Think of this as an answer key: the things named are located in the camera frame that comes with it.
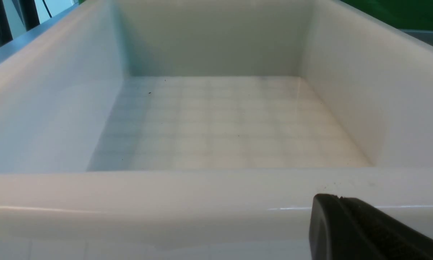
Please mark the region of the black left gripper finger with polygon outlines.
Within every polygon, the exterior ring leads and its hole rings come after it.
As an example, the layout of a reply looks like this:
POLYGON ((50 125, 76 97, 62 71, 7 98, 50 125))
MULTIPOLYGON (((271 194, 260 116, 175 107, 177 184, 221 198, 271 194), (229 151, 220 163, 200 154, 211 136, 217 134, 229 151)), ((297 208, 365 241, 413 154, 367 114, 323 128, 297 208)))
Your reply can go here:
POLYGON ((433 239, 356 198, 316 194, 309 225, 313 260, 433 260, 433 239))

